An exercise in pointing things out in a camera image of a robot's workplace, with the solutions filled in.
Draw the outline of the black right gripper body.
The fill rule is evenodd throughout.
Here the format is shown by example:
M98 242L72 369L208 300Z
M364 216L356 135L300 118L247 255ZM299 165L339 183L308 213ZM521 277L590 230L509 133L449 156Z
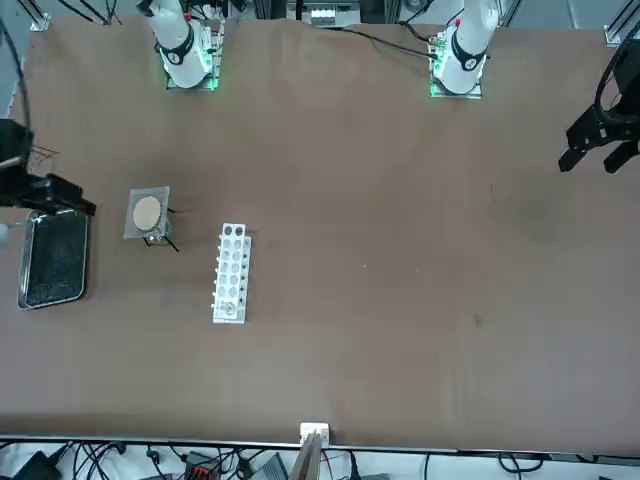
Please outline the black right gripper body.
M1 120L1 206L34 208L27 164L34 134L15 120Z

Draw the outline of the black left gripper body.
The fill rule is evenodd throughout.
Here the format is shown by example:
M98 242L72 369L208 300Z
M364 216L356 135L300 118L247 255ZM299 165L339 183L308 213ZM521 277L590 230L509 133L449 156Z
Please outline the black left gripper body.
M618 101L605 109L599 106L599 117L607 127L605 144L614 140L639 138L639 40L625 41L616 50L602 76L599 96L613 78L618 89Z

